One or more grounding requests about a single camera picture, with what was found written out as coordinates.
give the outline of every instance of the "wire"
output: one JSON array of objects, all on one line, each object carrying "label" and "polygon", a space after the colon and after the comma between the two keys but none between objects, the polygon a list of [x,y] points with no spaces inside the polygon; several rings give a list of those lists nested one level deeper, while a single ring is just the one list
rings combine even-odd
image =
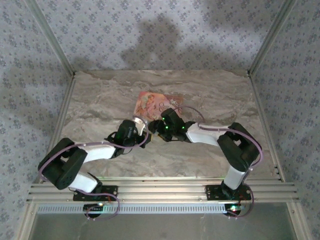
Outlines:
[{"label": "wire", "polygon": [[[146,123],[142,118],[140,118],[140,117],[138,117],[138,116],[133,116],[133,117],[140,119],[140,120],[143,122],[143,124],[144,124],[144,126],[145,126],[145,129],[146,129],[145,138],[144,138],[144,140],[143,140],[141,143],[139,143],[139,144],[137,144],[137,145],[134,145],[134,146],[121,146],[121,145],[117,145],[117,144],[114,144],[114,143],[111,143],[111,142],[105,142],[105,141],[87,142],[87,143],[76,143],[76,144],[74,144],[74,145],[67,146],[66,148],[58,151],[56,154],[54,154],[52,157],[50,157],[50,158],[41,166],[41,168],[39,169],[39,177],[40,177],[43,181],[48,181],[48,179],[46,179],[46,178],[42,175],[43,170],[44,170],[53,160],[55,160],[58,156],[60,156],[62,153],[66,152],[66,151],[68,151],[68,150],[70,150],[70,149],[72,149],[72,148],[75,148],[75,147],[108,145],[108,146],[113,146],[113,147],[117,147],[117,148],[121,148],[121,149],[131,149],[131,150],[134,149],[134,148],[140,147],[141,145],[143,145],[143,144],[147,141],[147,139],[148,139],[148,137],[149,137],[148,125],[147,125],[147,123]],[[118,202],[118,207],[117,207],[115,213],[114,213],[112,216],[110,216],[110,217],[104,217],[104,218],[102,218],[102,220],[111,219],[111,218],[115,217],[115,216],[118,214],[118,212],[119,212],[119,210],[120,210],[120,201],[119,201],[119,199],[118,199],[115,195],[110,194],[110,193],[106,193],[106,192],[102,192],[102,193],[90,193],[90,192],[85,192],[85,191],[82,191],[82,190],[76,189],[76,188],[75,188],[75,190],[79,191],[79,192],[82,193],[82,194],[89,195],[89,196],[109,196],[109,197],[113,197],[113,198]],[[91,217],[89,217],[89,215],[88,215],[88,212],[89,212],[92,208],[89,208],[89,209],[87,210],[87,212],[86,212],[86,216],[87,216],[88,220],[90,220],[90,219],[96,220],[95,218],[91,218]]]},{"label": "wire", "polygon": [[127,153],[123,153],[122,155],[127,155],[127,154],[131,153],[131,151],[132,151],[132,148],[130,149],[130,151],[128,151]]},{"label": "wire", "polygon": [[[178,106],[176,107],[174,110],[176,109],[182,109],[182,108],[188,108],[188,109],[192,109],[194,111],[196,111],[200,117],[202,118],[202,123],[204,123],[206,120],[205,120],[205,117],[202,115],[202,113],[197,110],[196,108],[192,107],[192,106]],[[258,149],[259,151],[259,154],[260,154],[260,158],[258,159],[258,161],[256,162],[253,162],[250,167],[254,167],[256,166],[257,164],[261,163],[264,159],[264,154],[263,154],[263,151],[262,151],[262,148],[260,147],[259,143],[257,143],[257,141],[255,141],[252,137],[250,137],[249,135],[241,132],[241,131],[238,131],[238,130],[234,130],[234,129],[230,129],[230,128],[219,128],[219,127],[215,127],[215,128],[207,128],[207,127],[203,127],[203,126],[200,126],[200,122],[197,123],[198,124],[198,127],[202,130],[206,130],[206,131],[212,131],[212,132],[231,132],[231,133],[234,133],[234,134],[238,134],[238,135],[241,135],[242,137],[248,139],[250,142],[252,142],[256,148]]]},{"label": "wire", "polygon": [[[188,109],[192,109],[192,110],[196,111],[196,112],[200,115],[200,117],[202,118],[202,123],[204,123],[204,122],[206,121],[206,120],[205,120],[205,117],[203,116],[203,114],[202,114],[199,110],[197,110],[196,108],[194,108],[194,107],[192,107],[192,106],[187,106],[187,105],[185,105],[185,106],[178,106],[178,107],[176,107],[174,110],[176,110],[176,109],[182,109],[182,108],[188,108]],[[261,163],[261,162],[263,161],[263,159],[264,159],[264,154],[263,154],[262,148],[261,148],[260,145],[257,143],[257,141],[255,141],[252,137],[248,136],[247,134],[245,134],[245,133],[243,133],[243,132],[241,132],[241,131],[237,131],[237,130],[229,129],[229,128],[219,128],[219,127],[217,127],[217,128],[207,128],[207,127],[200,126],[200,123],[199,123],[199,122],[198,122],[197,125],[198,125],[198,127],[199,127],[200,129],[206,130],[206,131],[213,131],[213,132],[220,132],[220,131],[222,131],[222,132],[231,132],[231,133],[239,134],[239,135],[243,136],[244,138],[248,139],[250,142],[252,142],[252,143],[256,146],[256,148],[258,149],[259,154],[260,154],[259,160],[256,161],[256,162],[253,162],[253,163],[250,165],[250,167],[252,168],[252,167],[256,166],[257,164],[259,164],[259,163]],[[249,171],[247,172],[247,174],[245,175],[245,177],[243,178],[243,180],[246,179],[246,177],[248,176],[248,174],[249,174]],[[248,184],[246,184],[246,183],[243,183],[243,184],[249,188],[249,191],[250,191],[250,194],[251,194],[252,203],[251,203],[251,205],[250,205],[249,210],[248,210],[244,215],[241,215],[241,216],[236,215],[236,214],[233,213],[232,211],[227,211],[227,213],[230,213],[230,214],[234,215],[235,218],[242,218],[242,217],[244,217],[244,216],[247,216],[247,215],[252,211],[252,209],[254,208],[254,204],[255,204],[255,198],[254,198],[254,193],[253,193],[252,189],[249,187]]]},{"label": "wire", "polygon": [[89,212],[96,208],[97,206],[92,206],[92,207],[89,207],[87,210],[86,210],[86,217],[88,220],[93,220],[93,221],[104,221],[104,220],[109,220],[109,219],[112,219],[113,217],[117,216],[119,211],[120,211],[120,200],[119,198],[117,198],[115,195],[113,194],[110,194],[110,193],[106,193],[106,192],[103,192],[103,193],[90,193],[90,192],[85,192],[85,191],[82,191],[82,190],[79,190],[77,189],[78,192],[82,193],[82,194],[85,194],[85,195],[89,195],[89,196],[108,196],[108,197],[112,197],[114,198],[118,205],[117,205],[117,208],[115,210],[115,212],[111,215],[111,216],[108,216],[108,217],[99,217],[99,218],[92,218],[92,217],[89,217]]},{"label": "wire", "polygon": [[112,137],[112,135],[113,135],[113,134],[116,134],[116,133],[117,133],[116,131],[114,131],[114,132],[110,133],[110,134],[109,134],[109,136],[108,136],[106,139],[111,138],[111,137]]},{"label": "wire", "polygon": [[43,170],[54,160],[56,159],[58,156],[60,156],[62,153],[72,149],[72,148],[75,148],[75,147],[86,147],[86,146],[99,146],[99,145],[108,145],[108,146],[113,146],[113,147],[117,147],[117,148],[120,148],[120,149],[134,149],[134,148],[137,148],[137,147],[140,147],[141,145],[143,145],[148,137],[149,137],[149,130],[148,130],[148,125],[147,123],[140,117],[138,116],[134,116],[135,118],[138,118],[140,119],[144,125],[145,125],[145,129],[146,129],[146,135],[145,135],[145,138],[144,140],[137,144],[137,145],[134,145],[134,146],[121,146],[121,145],[118,145],[118,144],[115,144],[115,143],[111,143],[111,142],[108,142],[108,141],[96,141],[96,142],[87,142],[87,143],[76,143],[74,145],[70,145],[70,146],[67,146],[66,148],[58,151],[56,154],[54,154],[52,157],[50,157],[43,165],[42,167],[39,169],[39,177],[43,180],[43,181],[48,181],[48,179],[46,179],[43,175],[42,175],[42,172]]},{"label": "wire", "polygon": [[251,213],[252,209],[254,208],[254,204],[255,204],[254,192],[252,191],[251,187],[250,187],[248,184],[243,183],[243,185],[245,185],[247,188],[249,188],[252,202],[251,202],[251,205],[250,205],[249,210],[248,210],[245,214],[243,214],[243,215],[240,215],[240,216],[239,216],[239,215],[235,214],[235,213],[232,212],[232,211],[226,211],[227,213],[233,215],[233,218],[243,218],[243,217],[247,216],[249,213]]}]

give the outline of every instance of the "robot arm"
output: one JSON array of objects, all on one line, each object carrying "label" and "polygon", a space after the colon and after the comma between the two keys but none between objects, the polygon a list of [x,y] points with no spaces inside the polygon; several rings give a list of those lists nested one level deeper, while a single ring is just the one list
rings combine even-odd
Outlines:
[{"label": "robot arm", "polygon": [[[233,123],[231,126],[219,127],[222,131],[208,131],[205,128],[209,126],[200,126],[194,121],[184,122],[172,108],[165,110],[161,117],[162,120],[150,122],[148,130],[153,134],[158,134],[164,141],[178,140],[186,143],[205,143],[221,148],[230,167],[219,191],[227,199],[233,199],[239,193],[240,186],[248,175],[250,166],[259,155],[258,148],[250,140],[229,131],[241,132],[253,139],[246,129],[239,123]],[[105,138],[106,143],[132,148],[142,143],[146,138],[144,128],[145,125],[138,118],[134,118],[133,121],[124,120],[117,132],[113,132]],[[145,148],[150,141],[151,135],[140,147]],[[71,148],[50,162],[43,169],[43,176],[59,190],[70,187],[86,193],[99,193],[98,187],[101,182],[90,173],[80,172],[81,166],[98,159],[116,158],[124,153],[123,147],[103,145],[103,143],[101,142],[100,145],[96,143],[95,146],[82,144]],[[42,160],[38,169],[54,154],[74,144],[69,138],[63,138]],[[63,161],[61,157],[68,158],[68,161]]]}]

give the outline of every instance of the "marble-patterned floor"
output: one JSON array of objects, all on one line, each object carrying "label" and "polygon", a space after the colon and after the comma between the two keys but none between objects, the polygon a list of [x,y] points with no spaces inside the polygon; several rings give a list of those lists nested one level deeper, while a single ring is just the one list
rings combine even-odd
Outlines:
[{"label": "marble-patterned floor", "polygon": [[[262,145],[264,162],[251,176],[274,175],[274,164],[263,132],[249,79],[224,70],[77,72],[61,137],[97,142],[131,119],[141,91],[182,95],[186,105],[200,110],[206,124],[242,124]],[[183,110],[185,121],[199,121]],[[202,143],[164,142],[154,137],[146,149],[83,165],[97,177],[224,177],[229,164],[218,147]]]}]

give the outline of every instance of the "patterned wallpaper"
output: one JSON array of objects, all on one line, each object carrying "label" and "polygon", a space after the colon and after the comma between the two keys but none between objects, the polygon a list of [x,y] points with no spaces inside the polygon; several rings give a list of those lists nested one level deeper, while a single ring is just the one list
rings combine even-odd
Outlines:
[{"label": "patterned wallpaper", "polygon": [[13,238],[70,77],[20,0],[0,2],[0,239]]},{"label": "patterned wallpaper", "polygon": [[248,69],[282,0],[38,0],[73,67]]},{"label": "patterned wallpaper", "polygon": [[320,2],[298,0],[253,78],[288,181],[320,239]]}]

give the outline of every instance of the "metal base plate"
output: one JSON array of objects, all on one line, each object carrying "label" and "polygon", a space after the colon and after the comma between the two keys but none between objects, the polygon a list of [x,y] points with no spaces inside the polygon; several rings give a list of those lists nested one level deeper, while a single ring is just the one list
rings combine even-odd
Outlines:
[{"label": "metal base plate", "polygon": [[[107,193],[107,194],[113,194],[117,197],[118,195],[118,186],[108,186],[108,185],[103,185],[101,188],[101,193]],[[111,196],[90,196],[90,195],[85,195],[81,192],[75,191],[73,194],[73,201],[75,202],[109,202],[109,201],[116,201],[113,197]]]},{"label": "metal base plate", "polygon": [[246,185],[240,185],[234,193],[232,199],[228,198],[222,191],[221,185],[205,186],[206,199],[208,201],[227,201],[227,200],[251,200],[249,188]]}]

